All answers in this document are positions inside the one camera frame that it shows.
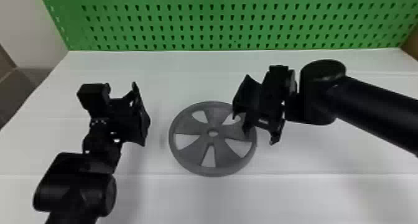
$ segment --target white wall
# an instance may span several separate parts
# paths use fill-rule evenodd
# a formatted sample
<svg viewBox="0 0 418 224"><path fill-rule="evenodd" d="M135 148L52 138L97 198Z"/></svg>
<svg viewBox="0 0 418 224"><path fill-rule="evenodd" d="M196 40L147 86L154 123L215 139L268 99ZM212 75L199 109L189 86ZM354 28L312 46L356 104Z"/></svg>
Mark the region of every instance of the white wall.
<svg viewBox="0 0 418 224"><path fill-rule="evenodd" d="M0 44L22 68L53 68L67 53L42 0L0 0Z"/></svg>

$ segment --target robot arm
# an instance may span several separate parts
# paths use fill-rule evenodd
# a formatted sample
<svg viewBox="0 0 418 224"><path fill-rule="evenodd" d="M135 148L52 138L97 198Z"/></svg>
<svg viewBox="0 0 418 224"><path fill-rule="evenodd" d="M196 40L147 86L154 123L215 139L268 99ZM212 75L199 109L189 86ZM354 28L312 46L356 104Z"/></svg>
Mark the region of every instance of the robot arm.
<svg viewBox="0 0 418 224"><path fill-rule="evenodd" d="M418 100L346 76L344 64L318 60L300 72L270 66L262 83L247 76L233 99L234 114L246 113L243 131L253 126L279 142L285 121L331 124L336 118L415 155L418 154Z"/></svg>

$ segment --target gray tile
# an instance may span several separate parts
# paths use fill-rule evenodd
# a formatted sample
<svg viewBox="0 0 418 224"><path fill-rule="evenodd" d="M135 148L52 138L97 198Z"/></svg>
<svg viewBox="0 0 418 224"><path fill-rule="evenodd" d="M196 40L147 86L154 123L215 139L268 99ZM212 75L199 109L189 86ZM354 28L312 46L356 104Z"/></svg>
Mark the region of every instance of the gray tile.
<svg viewBox="0 0 418 224"><path fill-rule="evenodd" d="M35 89L30 80L14 70L0 83L0 116L8 121Z"/></svg>
<svg viewBox="0 0 418 224"><path fill-rule="evenodd" d="M34 86L39 86L52 71L50 68L18 68Z"/></svg>

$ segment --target white tabletop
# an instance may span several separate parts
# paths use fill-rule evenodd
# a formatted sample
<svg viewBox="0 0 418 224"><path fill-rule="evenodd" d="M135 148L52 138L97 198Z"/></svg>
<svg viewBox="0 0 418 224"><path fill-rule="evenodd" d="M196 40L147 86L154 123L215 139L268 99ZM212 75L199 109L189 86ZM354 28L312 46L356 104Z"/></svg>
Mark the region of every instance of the white tabletop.
<svg viewBox="0 0 418 224"><path fill-rule="evenodd" d="M253 159L228 177L191 174L172 156L168 128L187 106L230 103L247 73L261 81L271 64L299 72L321 58L418 98L418 63L399 49L70 52L0 131L1 223L44 223L34 190L59 152L81 152L88 130L80 85L108 82L119 97L132 81L151 117L147 146L124 145L116 206L100 223L418 223L418 159L342 121L286 123L275 146L258 130Z"/></svg>

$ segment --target wheel spoke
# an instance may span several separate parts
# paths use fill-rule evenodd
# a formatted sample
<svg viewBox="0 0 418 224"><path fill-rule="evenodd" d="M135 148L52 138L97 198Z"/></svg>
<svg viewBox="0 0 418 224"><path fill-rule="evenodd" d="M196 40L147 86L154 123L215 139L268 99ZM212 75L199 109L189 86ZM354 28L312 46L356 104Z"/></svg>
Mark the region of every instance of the wheel spoke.
<svg viewBox="0 0 418 224"><path fill-rule="evenodd" d="M217 167L228 166L234 164L236 160L241 159L222 138L215 139L214 148L215 164Z"/></svg>
<svg viewBox="0 0 418 224"><path fill-rule="evenodd" d="M235 139L237 141L251 141L250 137L244 134L242 123L240 122L231 125L222 125L220 132L222 132L225 138Z"/></svg>
<svg viewBox="0 0 418 224"><path fill-rule="evenodd" d="M200 135L206 128L205 123L197 121L192 115L185 116L176 126L176 134Z"/></svg>
<svg viewBox="0 0 418 224"><path fill-rule="evenodd" d="M179 150L179 153L182 158L186 158L189 162L201 165L205 158L208 146L205 137L200 136L195 142L191 143L191 145Z"/></svg>
<svg viewBox="0 0 418 224"><path fill-rule="evenodd" d="M203 111L206 114L209 124L212 126L221 125L231 114L231 110L223 108L206 108Z"/></svg>

